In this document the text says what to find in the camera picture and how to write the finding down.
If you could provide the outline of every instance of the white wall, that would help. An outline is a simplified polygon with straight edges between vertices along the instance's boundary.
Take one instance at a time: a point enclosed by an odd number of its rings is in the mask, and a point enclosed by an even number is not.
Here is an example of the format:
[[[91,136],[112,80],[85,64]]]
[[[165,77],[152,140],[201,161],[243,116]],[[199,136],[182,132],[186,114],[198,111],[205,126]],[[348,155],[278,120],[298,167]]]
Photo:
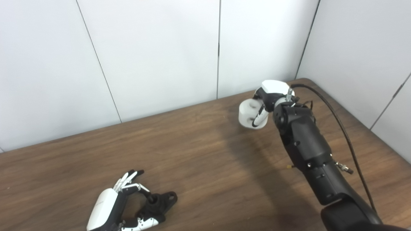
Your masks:
[[[1,2],[0,147],[291,80],[317,2]]]
[[[76,1],[1,1],[1,148],[119,122]]]
[[[296,76],[318,0],[221,0],[218,97]]]
[[[321,1],[297,78],[368,128],[411,72],[411,1]]]
[[[122,121],[216,99],[218,0],[80,0]]]
[[[411,81],[408,79],[371,131],[411,163],[410,99]]]

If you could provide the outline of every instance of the black cable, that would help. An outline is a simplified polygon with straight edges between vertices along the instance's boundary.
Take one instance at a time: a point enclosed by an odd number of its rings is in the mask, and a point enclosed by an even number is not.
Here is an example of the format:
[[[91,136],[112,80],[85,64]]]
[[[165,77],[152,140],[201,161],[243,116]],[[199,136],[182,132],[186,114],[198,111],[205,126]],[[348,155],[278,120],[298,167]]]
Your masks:
[[[302,83],[295,83],[291,85],[291,88],[307,88],[310,91],[314,92],[316,95],[318,95],[318,97],[320,97],[320,99],[328,106],[328,108],[330,109],[331,113],[334,115],[335,119],[337,120],[337,123],[339,125],[339,127],[341,128],[342,132],[344,133],[345,139],[347,140],[347,144],[348,147],[350,148],[351,151],[351,155],[353,156],[353,160],[354,163],[356,165],[357,171],[358,171],[358,175],[360,176],[361,182],[363,183],[365,192],[367,193],[368,199],[369,199],[369,203],[371,205],[371,208],[377,212],[377,210],[375,209],[375,205],[374,205],[374,201],[372,200],[371,197],[371,193],[369,192],[367,183],[365,182],[363,173],[361,172],[360,169],[360,165],[358,164],[358,160],[357,160],[357,156],[356,153],[354,152],[354,148],[353,148],[353,144],[351,143],[350,138],[348,137],[347,131],[344,128],[344,125],[342,124],[341,120],[339,119],[337,113],[335,112],[335,110],[332,108],[331,104],[327,101],[327,99],[324,98],[324,96],[322,96],[317,90],[315,90],[314,88],[304,85]]]

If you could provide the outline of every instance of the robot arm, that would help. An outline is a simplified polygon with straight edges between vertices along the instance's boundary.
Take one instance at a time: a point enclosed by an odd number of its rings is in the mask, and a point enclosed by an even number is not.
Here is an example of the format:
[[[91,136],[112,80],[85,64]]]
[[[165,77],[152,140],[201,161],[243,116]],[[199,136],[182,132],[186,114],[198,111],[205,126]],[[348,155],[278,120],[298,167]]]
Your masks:
[[[164,214],[177,202],[177,195],[175,192],[151,194],[142,184],[132,184],[132,181],[143,173],[143,170],[130,170],[113,188],[100,194],[88,220],[87,231],[139,231],[166,220]],[[136,192],[147,198],[146,204],[136,213],[135,218],[122,220],[127,198]]]
[[[340,171],[352,173],[352,170],[332,158],[331,148],[316,126],[311,109],[298,103],[298,98],[286,83],[264,81],[253,100],[263,104],[257,116],[250,123],[239,119],[240,123],[247,128],[259,129],[262,128],[258,127],[262,118],[273,112],[274,123],[290,159],[304,174],[319,203],[326,206],[321,218],[328,231],[379,230],[375,227],[384,230],[386,226],[382,225],[376,212]]]

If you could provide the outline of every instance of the brown wood grain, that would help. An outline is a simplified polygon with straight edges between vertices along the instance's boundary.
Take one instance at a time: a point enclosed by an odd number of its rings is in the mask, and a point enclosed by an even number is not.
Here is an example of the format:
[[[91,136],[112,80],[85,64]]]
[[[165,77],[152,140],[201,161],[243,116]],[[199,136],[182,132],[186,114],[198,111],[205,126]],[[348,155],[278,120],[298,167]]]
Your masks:
[[[305,83],[319,89],[307,79]],[[85,231],[101,191],[130,169],[152,192],[175,191],[167,220],[149,230],[325,230],[319,205],[291,161],[274,123],[249,130],[238,123],[246,92],[175,111],[0,154],[0,230]],[[317,125],[333,157],[354,168],[344,136],[309,90]],[[386,224],[411,226],[411,166],[330,97]],[[363,198],[358,175],[344,174]],[[132,195],[125,217],[142,205]]]

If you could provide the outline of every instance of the white cylindrical object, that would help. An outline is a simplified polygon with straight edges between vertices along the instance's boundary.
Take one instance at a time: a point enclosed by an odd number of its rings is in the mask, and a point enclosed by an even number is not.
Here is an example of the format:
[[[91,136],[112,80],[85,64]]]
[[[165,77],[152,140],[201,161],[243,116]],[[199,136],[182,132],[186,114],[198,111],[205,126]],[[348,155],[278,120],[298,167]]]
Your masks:
[[[260,110],[263,103],[260,100],[256,99],[246,99],[238,108],[238,121],[240,124],[246,128],[251,129],[261,129],[263,128],[268,121],[268,117],[261,124],[257,127],[253,127],[252,123],[255,117],[258,115],[258,111]]]

